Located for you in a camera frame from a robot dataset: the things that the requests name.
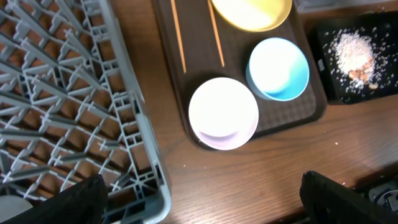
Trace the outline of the dark brown serving tray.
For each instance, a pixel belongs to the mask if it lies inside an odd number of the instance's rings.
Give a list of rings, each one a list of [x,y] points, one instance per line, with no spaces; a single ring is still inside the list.
[[[191,142],[202,149],[207,146],[195,136],[188,121],[188,104],[193,92],[202,83],[216,77],[233,78],[246,83],[246,66],[255,45],[270,37],[287,39],[305,54],[310,79],[305,91],[287,102],[256,98],[259,123],[253,139],[319,120],[326,111],[326,95],[320,81],[300,16],[292,8],[288,18],[277,28],[265,32],[245,32],[233,27],[214,10],[224,67],[221,66],[211,24],[207,0],[175,1],[185,54],[187,72],[183,72],[170,0],[154,0],[154,11],[164,46],[182,124]]]

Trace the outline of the light blue bowl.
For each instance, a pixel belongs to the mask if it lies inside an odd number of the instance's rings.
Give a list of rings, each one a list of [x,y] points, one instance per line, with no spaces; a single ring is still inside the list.
[[[250,89],[265,100],[292,101],[305,91],[309,79],[305,54],[293,42],[280,37],[260,41],[246,66]]]

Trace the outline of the food scraps pile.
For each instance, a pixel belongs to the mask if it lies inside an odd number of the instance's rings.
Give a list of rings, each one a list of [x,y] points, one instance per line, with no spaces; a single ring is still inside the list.
[[[394,74],[387,67],[395,61],[391,52],[396,45],[389,34],[378,36],[376,28],[369,35],[366,29],[340,29],[326,32],[331,40],[322,45],[330,75],[343,93],[363,95],[368,89],[374,93],[391,83]]]

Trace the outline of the wooden chopstick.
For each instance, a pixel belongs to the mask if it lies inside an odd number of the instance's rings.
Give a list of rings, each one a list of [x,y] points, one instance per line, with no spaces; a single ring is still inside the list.
[[[170,4],[171,4],[171,8],[172,8],[172,15],[173,15],[173,20],[174,20],[174,25],[175,25],[175,32],[176,32],[176,36],[177,36],[178,49],[180,52],[181,64],[182,64],[183,72],[186,73],[187,68],[186,68],[186,62],[185,62],[185,54],[184,54],[184,49],[183,49],[183,42],[182,42],[182,36],[181,36],[181,31],[180,31],[180,24],[179,24],[175,0],[170,0]]]
[[[216,19],[215,19],[214,9],[213,9],[211,0],[207,0],[207,3],[208,3],[208,7],[209,7],[211,24],[212,24],[212,28],[213,28],[213,32],[214,32],[214,36],[215,36],[215,42],[216,42],[216,46],[217,46],[217,50],[218,50],[221,66],[224,67],[224,56],[223,56],[223,51],[222,51],[222,47],[221,47],[220,37],[219,37],[219,33],[218,33],[218,27],[217,27],[217,23],[216,23]]]

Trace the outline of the black waste tray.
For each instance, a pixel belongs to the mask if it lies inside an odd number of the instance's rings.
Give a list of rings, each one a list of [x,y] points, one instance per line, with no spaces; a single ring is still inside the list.
[[[397,94],[397,12],[322,19],[311,35],[329,104]]]

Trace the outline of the clear plastic bin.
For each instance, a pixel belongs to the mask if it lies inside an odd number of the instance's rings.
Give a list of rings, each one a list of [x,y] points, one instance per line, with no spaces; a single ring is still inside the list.
[[[365,6],[382,2],[392,2],[392,0],[294,0],[296,10],[299,13]]]

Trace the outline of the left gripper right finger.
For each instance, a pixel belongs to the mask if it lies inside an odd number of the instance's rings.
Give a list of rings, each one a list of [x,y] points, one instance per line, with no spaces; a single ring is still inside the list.
[[[397,224],[397,214],[319,174],[303,174],[300,198],[311,224]]]

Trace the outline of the white pink bowl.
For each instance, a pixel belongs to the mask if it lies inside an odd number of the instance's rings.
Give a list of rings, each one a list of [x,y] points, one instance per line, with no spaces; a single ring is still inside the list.
[[[229,151],[251,139],[259,122],[259,108],[254,95],[241,82],[212,78],[193,93],[188,120],[200,142]]]

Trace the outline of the white cup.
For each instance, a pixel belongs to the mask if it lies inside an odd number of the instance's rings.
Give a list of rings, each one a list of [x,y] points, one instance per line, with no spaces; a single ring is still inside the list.
[[[4,222],[32,207],[33,205],[24,198],[15,195],[0,196],[0,221]]]

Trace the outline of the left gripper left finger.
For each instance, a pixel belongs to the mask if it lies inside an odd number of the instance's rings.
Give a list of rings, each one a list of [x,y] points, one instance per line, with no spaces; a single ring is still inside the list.
[[[5,224],[98,224],[108,192],[99,174],[93,175],[42,204],[8,218]]]

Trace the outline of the yellow plate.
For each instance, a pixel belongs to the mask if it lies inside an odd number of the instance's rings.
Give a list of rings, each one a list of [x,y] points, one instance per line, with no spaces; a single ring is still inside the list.
[[[237,29],[265,32],[288,18],[293,0],[211,0],[213,7]]]

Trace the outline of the grey dishwasher rack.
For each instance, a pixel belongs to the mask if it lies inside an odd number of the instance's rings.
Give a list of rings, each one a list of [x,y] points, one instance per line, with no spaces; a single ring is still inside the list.
[[[1,196],[36,207],[99,174],[100,223],[160,223],[169,185],[110,1],[1,2]]]

